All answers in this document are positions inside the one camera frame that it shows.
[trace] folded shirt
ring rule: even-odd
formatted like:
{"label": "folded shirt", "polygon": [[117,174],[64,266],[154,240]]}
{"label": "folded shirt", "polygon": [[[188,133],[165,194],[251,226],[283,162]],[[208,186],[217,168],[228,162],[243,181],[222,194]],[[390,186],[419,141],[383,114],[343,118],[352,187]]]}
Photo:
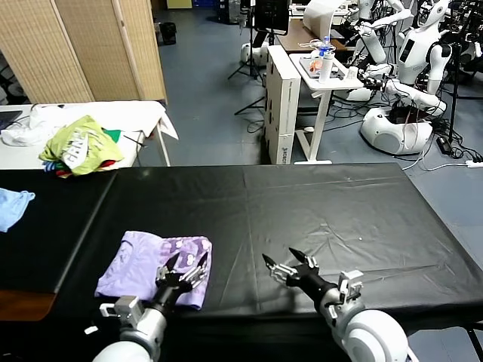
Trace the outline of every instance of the folded shirt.
{"label": "folded shirt", "polygon": [[138,296],[151,300],[157,290],[158,267],[179,253],[174,270],[186,273],[208,252],[207,276],[190,293],[178,299],[178,305],[201,309],[211,268],[211,242],[202,236],[160,238],[148,232],[125,232],[121,246],[108,269],[97,282],[95,296]]}
{"label": "folded shirt", "polygon": [[7,232],[23,216],[35,194],[0,189],[0,232]]}

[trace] lavender t-shirt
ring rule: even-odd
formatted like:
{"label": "lavender t-shirt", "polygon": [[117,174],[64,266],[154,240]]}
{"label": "lavender t-shirt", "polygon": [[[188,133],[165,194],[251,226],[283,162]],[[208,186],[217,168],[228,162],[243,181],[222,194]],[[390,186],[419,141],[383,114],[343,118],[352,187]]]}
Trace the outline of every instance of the lavender t-shirt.
{"label": "lavender t-shirt", "polygon": [[201,309],[211,268],[211,242],[203,236],[160,238],[148,232],[125,232],[114,260],[97,282],[95,296],[139,296],[149,301],[156,293],[159,266],[179,253],[174,270],[185,273],[195,267],[206,252],[206,278],[177,301],[178,305]]}

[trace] white table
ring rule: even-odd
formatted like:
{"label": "white table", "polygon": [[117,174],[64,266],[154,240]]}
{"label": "white table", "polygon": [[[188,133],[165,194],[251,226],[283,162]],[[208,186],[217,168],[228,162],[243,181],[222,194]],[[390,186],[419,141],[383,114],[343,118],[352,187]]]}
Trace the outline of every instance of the white table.
{"label": "white table", "polygon": [[[69,107],[79,106],[81,103],[71,103],[66,104],[65,108],[68,109]],[[113,102],[106,103],[107,107],[115,106]],[[22,115],[20,115],[17,119],[25,117],[30,114],[30,110],[32,108],[31,104],[24,104],[18,106],[0,106],[0,111],[22,111]],[[28,118],[20,119],[19,122],[26,122]],[[139,131],[125,131],[121,132],[121,136],[119,137],[119,141],[117,145],[121,150],[124,159],[119,162],[116,162],[113,166],[108,167],[107,169],[116,169],[116,168],[123,168],[123,167],[131,167],[136,160],[137,153],[141,149],[141,145],[146,138],[146,135],[149,135],[156,129],[155,135],[158,138],[158,150],[160,156],[163,155],[167,166],[170,166],[170,161],[167,153],[167,149],[162,138],[162,127],[160,125],[160,121],[150,122],[149,125],[144,127],[144,132]],[[16,146],[8,146],[5,145],[0,140],[0,170],[28,170],[28,169],[43,169],[42,160],[38,158],[38,155],[42,153],[44,150],[45,144],[38,144],[29,147],[16,147]]]}
{"label": "white table", "polygon": [[[340,89],[357,89],[364,85],[358,79],[339,79],[330,78],[325,83],[319,83],[318,79],[310,78],[307,72],[300,65],[300,58],[309,57],[308,54],[290,54],[289,55],[292,63],[297,68],[303,81],[307,84],[307,87],[315,93],[312,97],[321,97],[320,104],[318,105],[317,119],[315,120],[314,131],[312,135],[312,142],[309,143],[305,130],[296,130],[300,145],[302,146],[303,153],[306,156],[307,161],[296,162],[296,164],[331,164],[330,161],[318,161],[317,152],[320,146],[320,141],[322,138],[322,132],[324,131],[325,118],[327,116],[327,110],[329,107],[329,101],[331,99],[332,91]],[[339,68],[339,70],[347,75],[348,69],[343,66],[337,59],[334,59],[334,66]]]}

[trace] blue cloth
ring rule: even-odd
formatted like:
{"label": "blue cloth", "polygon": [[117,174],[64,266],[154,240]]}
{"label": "blue cloth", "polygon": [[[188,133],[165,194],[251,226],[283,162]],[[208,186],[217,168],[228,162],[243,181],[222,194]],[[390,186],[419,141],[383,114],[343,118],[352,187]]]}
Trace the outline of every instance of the blue cloth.
{"label": "blue cloth", "polygon": [[35,194],[28,191],[15,192],[0,189],[0,232],[7,232],[23,216]]}

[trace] white box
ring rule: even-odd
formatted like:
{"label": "white box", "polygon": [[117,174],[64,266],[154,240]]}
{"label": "white box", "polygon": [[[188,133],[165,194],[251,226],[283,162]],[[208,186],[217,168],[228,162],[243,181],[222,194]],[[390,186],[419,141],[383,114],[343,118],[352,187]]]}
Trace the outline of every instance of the white box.
{"label": "white box", "polygon": [[265,142],[270,161],[273,164],[290,164],[294,134],[282,134],[279,136],[275,132],[275,128],[266,128],[265,132]]}
{"label": "white box", "polygon": [[266,67],[265,141],[273,164],[290,164],[300,93],[300,74],[280,45]]}

